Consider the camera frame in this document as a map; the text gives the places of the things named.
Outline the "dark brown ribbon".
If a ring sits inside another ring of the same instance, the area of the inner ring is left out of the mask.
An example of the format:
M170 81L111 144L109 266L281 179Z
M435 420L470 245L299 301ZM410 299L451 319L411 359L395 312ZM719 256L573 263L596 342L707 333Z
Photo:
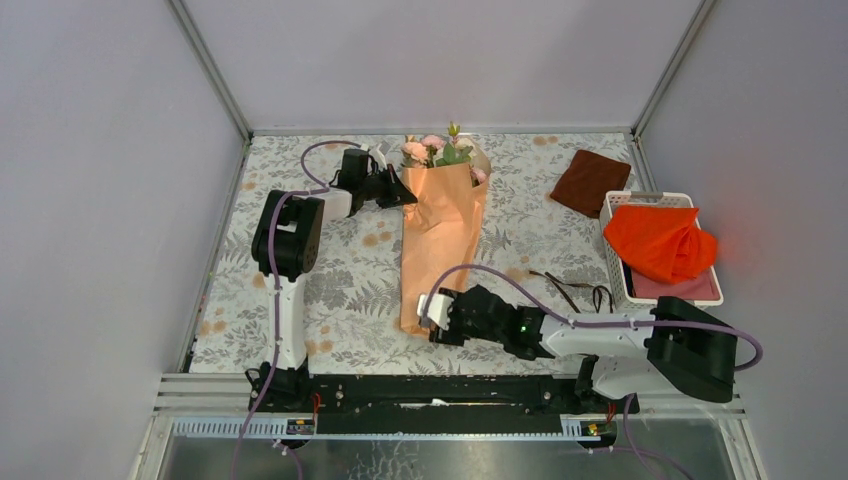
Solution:
M612 292L605 285L589 284L585 282L566 282L550 272L539 272L536 270L528 270L527 273L531 276L544 278L548 281L567 302L575 313L580 313L576 302L570 295L572 290L589 291L591 293L591 303L596 313L600 313L604 306L608 308L609 313L615 312L615 303Z

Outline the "pink cloth in basket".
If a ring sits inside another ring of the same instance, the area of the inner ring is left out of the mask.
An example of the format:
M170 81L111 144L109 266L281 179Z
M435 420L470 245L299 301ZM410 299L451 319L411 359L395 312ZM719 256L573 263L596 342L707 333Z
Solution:
M661 283L639 272L631 272L632 296L642 299L658 299L661 296L674 296L690 301L717 301L720 299L718 288L709 270L697 277L676 284Z

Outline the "peach wrapping paper sheet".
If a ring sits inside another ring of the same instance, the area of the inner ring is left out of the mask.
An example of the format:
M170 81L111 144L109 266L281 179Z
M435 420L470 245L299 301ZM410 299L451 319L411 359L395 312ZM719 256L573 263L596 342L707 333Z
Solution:
M425 337L417 305L448 269L474 259L482 233L491 162L469 136L458 138L470 159L457 165L405 167L401 179L417 198L403 207L400 329Z

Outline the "pink fake rose spray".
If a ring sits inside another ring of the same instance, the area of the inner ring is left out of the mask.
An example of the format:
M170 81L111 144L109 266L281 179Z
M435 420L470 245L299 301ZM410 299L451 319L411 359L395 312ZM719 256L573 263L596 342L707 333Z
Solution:
M473 186L485 183L491 175L491 161L482 148L470 137L450 137L439 148L431 148L432 167L466 165Z

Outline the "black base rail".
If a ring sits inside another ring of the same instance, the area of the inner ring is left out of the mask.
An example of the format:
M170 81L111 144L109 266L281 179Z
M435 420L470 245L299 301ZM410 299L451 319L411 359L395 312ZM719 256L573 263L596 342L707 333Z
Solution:
M249 406L304 413L321 434L559 434L564 416L637 413L587 382L551 375L276 377L267 392L251 381Z

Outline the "large pink fake rose stem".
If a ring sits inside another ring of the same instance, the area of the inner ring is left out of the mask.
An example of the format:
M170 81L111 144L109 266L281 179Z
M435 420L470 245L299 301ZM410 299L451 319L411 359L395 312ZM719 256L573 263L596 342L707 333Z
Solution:
M413 135L405 137L401 147L404 166L408 168L432 168L442 158L446 141L437 135L426 135L421 139Z

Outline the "orange cloth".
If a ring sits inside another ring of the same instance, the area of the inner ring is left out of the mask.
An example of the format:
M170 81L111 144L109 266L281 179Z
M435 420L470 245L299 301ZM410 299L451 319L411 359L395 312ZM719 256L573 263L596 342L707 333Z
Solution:
M716 238L697 224L695 207L623 205L603 229L612 250L632 270L659 283L693 280L717 259Z

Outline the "floral patterned table mat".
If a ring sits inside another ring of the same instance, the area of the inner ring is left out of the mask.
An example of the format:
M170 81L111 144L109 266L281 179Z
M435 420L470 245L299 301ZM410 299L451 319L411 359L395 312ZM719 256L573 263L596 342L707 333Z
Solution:
M544 278L609 281L599 223L550 198L578 150L632 163L626 133L483 134L478 144L492 164L482 233L470 284L506 301L528 295L559 312L571 307ZM241 374L265 359L269 292L251 241L268 193L305 190L330 179L342 149L325 137L260 136L253 140L210 291L200 314L194 374ZM567 374L577 357L524 361L500 346L472 341L463 347L428 342L400 329L402 214L366 204L355 216L322 231L319 258L307 274L305 340L316 374ZM592 307L589 291L572 290L579 309Z

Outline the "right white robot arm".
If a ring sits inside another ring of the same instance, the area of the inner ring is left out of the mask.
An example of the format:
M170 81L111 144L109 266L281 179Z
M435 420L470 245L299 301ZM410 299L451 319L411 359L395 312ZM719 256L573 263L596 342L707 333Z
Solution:
M582 356L583 378L575 382L573 396L589 412L636 393L677 391L720 404L733 397L737 336L677 297L662 297L647 310L558 319L475 286L422 294L416 313L433 343L484 340L527 361Z

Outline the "brown towel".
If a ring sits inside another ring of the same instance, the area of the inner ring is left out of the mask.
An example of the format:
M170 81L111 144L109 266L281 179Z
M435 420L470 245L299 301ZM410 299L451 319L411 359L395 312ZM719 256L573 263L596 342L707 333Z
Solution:
M609 191L620 191L631 166L588 150L578 150L550 198L588 218L598 219Z

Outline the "white plastic basket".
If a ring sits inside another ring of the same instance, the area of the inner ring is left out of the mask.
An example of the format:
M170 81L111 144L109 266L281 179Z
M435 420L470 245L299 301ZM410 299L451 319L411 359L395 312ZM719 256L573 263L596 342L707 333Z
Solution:
M635 205L656 208L692 208L691 198L682 193L609 191L600 210L601 230L609 224L619 207ZM655 306L661 295L684 299L698 308L720 306L724 302L715 268L702 272L696 279L668 285L633 276L628 264L623 262L609 243L603 239L611 299L616 310L635 311Z

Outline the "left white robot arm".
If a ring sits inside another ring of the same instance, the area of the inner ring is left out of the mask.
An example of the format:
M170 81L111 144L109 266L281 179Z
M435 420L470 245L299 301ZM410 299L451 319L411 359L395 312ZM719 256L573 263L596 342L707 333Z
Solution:
M256 398L271 394L288 411L310 397L304 296L324 225L354 216L370 201L382 209L417 202L387 162L387 143L343 144L341 168L330 182L269 192L252 239L251 257L269 289L269 343L266 361L248 378Z

